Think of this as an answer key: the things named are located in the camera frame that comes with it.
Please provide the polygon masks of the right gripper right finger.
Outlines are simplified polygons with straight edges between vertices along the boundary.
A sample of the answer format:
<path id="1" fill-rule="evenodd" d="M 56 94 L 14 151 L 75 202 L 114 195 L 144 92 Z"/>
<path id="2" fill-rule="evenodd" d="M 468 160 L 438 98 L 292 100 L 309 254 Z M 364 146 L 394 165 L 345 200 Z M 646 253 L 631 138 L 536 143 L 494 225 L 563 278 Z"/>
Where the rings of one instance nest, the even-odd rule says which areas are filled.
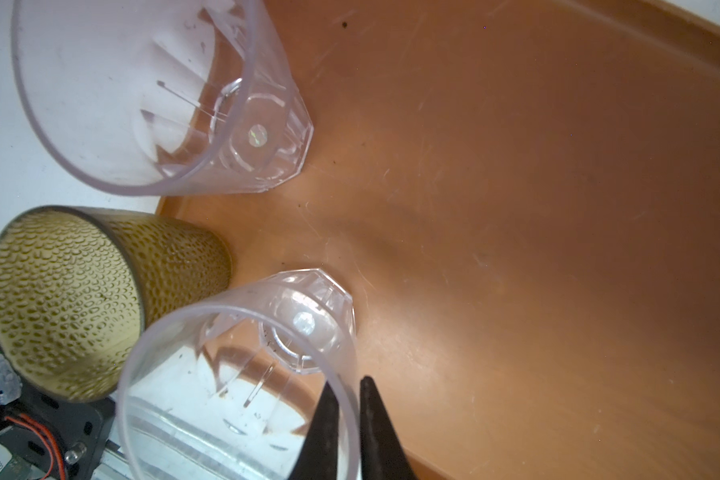
<path id="1" fill-rule="evenodd" d="M 361 379 L 359 398 L 362 478 L 416 479 L 372 377 Z"/>

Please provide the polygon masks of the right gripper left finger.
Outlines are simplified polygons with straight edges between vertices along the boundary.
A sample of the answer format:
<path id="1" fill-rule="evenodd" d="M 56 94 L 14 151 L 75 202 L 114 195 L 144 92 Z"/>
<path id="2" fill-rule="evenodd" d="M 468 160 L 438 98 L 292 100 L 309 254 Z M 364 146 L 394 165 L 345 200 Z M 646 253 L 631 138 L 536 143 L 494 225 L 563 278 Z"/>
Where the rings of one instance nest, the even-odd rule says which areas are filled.
<path id="1" fill-rule="evenodd" d="M 325 383 L 313 419 L 289 480 L 336 480 L 340 409 Z"/>

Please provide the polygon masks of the clear glass back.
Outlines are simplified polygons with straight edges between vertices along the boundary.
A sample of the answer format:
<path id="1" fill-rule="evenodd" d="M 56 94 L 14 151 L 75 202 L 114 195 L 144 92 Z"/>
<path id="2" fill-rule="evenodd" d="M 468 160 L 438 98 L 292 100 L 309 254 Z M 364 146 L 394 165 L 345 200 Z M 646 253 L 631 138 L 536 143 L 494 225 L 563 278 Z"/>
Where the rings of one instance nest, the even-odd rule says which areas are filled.
<path id="1" fill-rule="evenodd" d="M 319 268 L 287 270 L 148 327 L 117 386 L 136 479 L 285 479 L 325 383 L 338 400 L 337 479 L 361 475 L 351 294 Z"/>

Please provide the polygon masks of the brown plastic tray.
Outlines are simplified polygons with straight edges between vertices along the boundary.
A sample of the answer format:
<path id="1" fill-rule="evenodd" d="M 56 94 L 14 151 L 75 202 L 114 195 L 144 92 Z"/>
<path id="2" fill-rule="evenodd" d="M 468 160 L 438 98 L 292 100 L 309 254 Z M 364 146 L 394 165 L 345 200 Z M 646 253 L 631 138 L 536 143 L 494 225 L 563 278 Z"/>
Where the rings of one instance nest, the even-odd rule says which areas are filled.
<path id="1" fill-rule="evenodd" d="M 720 29 L 656 1 L 271 1 L 315 133 L 166 198 L 237 284 L 323 267 L 454 479 L 720 479 Z"/>

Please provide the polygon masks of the short amber textured glass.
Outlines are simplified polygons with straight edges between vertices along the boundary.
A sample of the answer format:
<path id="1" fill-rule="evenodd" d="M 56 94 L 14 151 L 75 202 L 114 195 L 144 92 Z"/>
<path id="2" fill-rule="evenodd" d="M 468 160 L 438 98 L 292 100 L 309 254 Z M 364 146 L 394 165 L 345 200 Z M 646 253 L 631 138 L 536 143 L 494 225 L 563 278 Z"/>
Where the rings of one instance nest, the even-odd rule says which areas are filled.
<path id="1" fill-rule="evenodd" d="M 99 400 L 151 324 L 226 290 L 233 269 L 223 239 L 182 220 L 33 208 L 0 233 L 0 346 L 44 394 Z"/>

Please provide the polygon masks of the clear faceted glass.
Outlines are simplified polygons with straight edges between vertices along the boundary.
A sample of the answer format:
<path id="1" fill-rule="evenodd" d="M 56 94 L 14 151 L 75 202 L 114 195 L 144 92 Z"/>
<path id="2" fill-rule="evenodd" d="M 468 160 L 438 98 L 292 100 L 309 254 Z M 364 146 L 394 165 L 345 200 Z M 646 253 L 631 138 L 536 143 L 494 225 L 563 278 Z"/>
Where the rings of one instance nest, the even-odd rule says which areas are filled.
<path id="1" fill-rule="evenodd" d="M 17 1 L 25 115 L 71 175 L 123 196 L 259 193 L 314 126 L 261 1 Z"/>

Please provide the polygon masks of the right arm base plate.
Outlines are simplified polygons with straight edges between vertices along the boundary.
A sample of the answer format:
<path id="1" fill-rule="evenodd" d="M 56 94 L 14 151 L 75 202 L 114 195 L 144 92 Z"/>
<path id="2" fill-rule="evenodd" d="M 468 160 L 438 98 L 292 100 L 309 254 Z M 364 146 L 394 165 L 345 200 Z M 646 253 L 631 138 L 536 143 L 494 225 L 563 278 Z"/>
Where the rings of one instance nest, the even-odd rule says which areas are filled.
<path id="1" fill-rule="evenodd" d="M 94 479 L 114 417 L 112 400 L 55 399 L 0 355 L 0 479 Z"/>

